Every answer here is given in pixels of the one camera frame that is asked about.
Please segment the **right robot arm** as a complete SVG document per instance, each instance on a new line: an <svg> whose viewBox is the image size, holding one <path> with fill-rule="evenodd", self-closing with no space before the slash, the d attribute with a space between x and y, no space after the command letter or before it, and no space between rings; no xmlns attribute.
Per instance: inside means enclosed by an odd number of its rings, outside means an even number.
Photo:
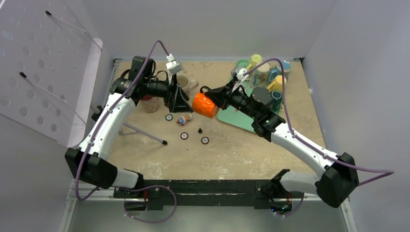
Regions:
<svg viewBox="0 0 410 232"><path fill-rule="evenodd" d="M358 187L355 160L348 154L337 154L321 147L293 129L272 110L273 99L268 89L255 88L247 95L234 82L211 89L200 89L218 108L231 106L252 118L254 132L267 141L285 148L314 171L314 175L286 171L271 184L279 197L291 191L316 194L328 206L338 208Z"/></svg>

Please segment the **orange mug black handle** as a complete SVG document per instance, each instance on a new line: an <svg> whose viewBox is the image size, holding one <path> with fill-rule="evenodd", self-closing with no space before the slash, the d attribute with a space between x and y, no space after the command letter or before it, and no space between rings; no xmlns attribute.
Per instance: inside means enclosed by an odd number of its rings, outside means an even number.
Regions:
<svg viewBox="0 0 410 232"><path fill-rule="evenodd" d="M194 96L192 101L193 112L199 115L214 118L219 111L219 108L205 95L205 91L209 91L207 86L201 87L200 91Z"/></svg>

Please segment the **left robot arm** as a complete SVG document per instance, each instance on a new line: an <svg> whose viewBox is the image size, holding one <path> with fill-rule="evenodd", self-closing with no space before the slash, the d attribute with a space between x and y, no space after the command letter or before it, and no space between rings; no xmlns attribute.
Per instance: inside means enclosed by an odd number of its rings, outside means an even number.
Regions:
<svg viewBox="0 0 410 232"><path fill-rule="evenodd" d="M131 68L126 70L111 86L105 107L93 115L93 129L79 144L65 154L67 164L76 182L83 181L101 189L123 187L133 198L144 193L143 177L140 173L120 169L107 159L111 146L123 123L137 104L146 96L159 97L171 113L193 112L189 97L177 82L177 73L182 64L168 57L167 78L154 76L155 61L135 56Z"/></svg>

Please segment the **dark teal mug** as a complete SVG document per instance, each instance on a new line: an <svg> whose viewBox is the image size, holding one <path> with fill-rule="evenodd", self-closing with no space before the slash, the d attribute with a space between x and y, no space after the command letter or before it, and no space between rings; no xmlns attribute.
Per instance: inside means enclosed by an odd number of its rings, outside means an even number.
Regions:
<svg viewBox="0 0 410 232"><path fill-rule="evenodd" d="M277 113L280 111L281 106L282 106L282 102L283 102L282 93L278 90L274 90L270 93L270 95L273 100L272 110Z"/></svg>

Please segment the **pink halloween mug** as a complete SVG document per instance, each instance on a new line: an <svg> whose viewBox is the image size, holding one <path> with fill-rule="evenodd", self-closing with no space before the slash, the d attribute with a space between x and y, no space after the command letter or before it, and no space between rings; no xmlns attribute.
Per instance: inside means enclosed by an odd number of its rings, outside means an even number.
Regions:
<svg viewBox="0 0 410 232"><path fill-rule="evenodd" d="M140 100L143 110L146 113L153 113L159 109L159 97L147 95Z"/></svg>

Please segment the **cream mug with coral print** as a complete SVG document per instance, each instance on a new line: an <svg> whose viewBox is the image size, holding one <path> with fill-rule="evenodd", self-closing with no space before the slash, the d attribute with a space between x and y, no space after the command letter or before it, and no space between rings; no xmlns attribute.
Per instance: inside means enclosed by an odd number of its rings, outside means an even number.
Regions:
<svg viewBox="0 0 410 232"><path fill-rule="evenodd" d="M176 76L177 82L180 84L182 90L189 96L190 91L199 86L199 82L195 79L189 79L186 75L178 74Z"/></svg>

